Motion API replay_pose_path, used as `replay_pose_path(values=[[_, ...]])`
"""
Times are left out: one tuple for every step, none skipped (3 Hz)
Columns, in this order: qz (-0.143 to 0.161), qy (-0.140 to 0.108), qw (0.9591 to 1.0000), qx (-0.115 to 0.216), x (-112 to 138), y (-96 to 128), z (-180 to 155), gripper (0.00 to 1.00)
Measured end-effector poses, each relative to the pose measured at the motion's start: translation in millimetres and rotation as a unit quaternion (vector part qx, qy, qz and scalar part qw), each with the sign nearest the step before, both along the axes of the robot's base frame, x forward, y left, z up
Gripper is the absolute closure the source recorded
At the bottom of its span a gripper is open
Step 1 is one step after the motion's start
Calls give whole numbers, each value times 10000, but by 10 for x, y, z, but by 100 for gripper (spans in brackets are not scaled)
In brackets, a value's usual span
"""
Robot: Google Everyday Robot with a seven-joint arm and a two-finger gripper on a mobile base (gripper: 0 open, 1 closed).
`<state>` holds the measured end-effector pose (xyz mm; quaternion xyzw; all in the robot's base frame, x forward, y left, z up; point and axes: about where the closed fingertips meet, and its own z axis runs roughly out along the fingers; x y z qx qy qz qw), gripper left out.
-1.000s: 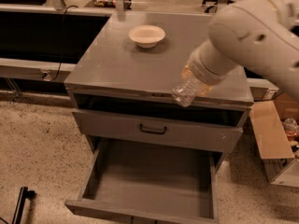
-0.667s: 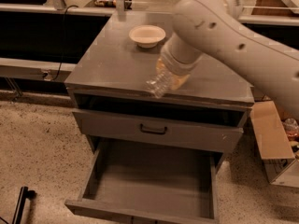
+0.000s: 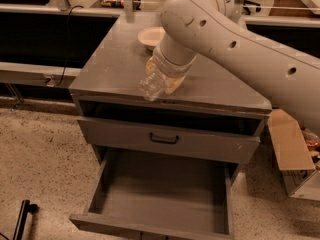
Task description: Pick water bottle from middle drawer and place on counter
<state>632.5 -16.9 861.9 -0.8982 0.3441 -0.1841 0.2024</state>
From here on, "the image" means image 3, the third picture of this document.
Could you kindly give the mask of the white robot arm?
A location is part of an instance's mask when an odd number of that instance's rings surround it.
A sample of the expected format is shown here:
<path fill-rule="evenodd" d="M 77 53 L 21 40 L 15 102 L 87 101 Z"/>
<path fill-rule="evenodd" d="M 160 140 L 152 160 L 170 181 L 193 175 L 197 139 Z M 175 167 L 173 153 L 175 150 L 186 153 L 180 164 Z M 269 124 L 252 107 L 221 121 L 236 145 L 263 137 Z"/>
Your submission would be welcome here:
<path fill-rule="evenodd" d="M 320 130 L 320 61 L 234 22 L 234 0 L 166 0 L 165 35 L 146 65 L 145 97 L 172 93 L 201 54 L 303 126 Z"/>

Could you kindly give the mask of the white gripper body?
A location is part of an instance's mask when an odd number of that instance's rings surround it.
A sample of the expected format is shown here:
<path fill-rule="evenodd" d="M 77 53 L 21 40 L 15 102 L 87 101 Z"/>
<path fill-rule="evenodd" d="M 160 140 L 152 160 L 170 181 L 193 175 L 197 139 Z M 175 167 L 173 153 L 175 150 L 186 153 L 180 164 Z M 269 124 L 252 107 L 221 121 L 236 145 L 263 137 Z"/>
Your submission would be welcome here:
<path fill-rule="evenodd" d="M 170 78 L 184 77 L 190 70 L 195 59 L 196 57 L 193 57 L 190 62 L 183 62 L 181 65 L 178 65 L 167 59 L 159 46 L 153 50 L 154 64 L 162 74 Z"/>

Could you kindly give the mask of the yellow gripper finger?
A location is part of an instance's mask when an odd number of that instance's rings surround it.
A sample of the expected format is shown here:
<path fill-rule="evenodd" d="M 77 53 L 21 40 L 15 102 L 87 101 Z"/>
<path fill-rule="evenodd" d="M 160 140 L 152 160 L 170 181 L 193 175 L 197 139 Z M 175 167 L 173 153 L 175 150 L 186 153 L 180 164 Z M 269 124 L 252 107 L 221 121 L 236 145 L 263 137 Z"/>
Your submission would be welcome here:
<path fill-rule="evenodd" d="M 180 87 L 180 85 L 183 83 L 185 77 L 180 78 L 171 78 L 168 76 L 164 77 L 165 81 L 165 88 L 164 93 L 167 95 L 170 95 L 175 92 L 176 89 Z"/>
<path fill-rule="evenodd" d="M 154 63 L 153 58 L 149 58 L 146 63 L 146 67 L 145 67 L 146 74 L 150 75 L 150 74 L 154 73 L 156 70 L 157 70 L 157 66 Z"/>

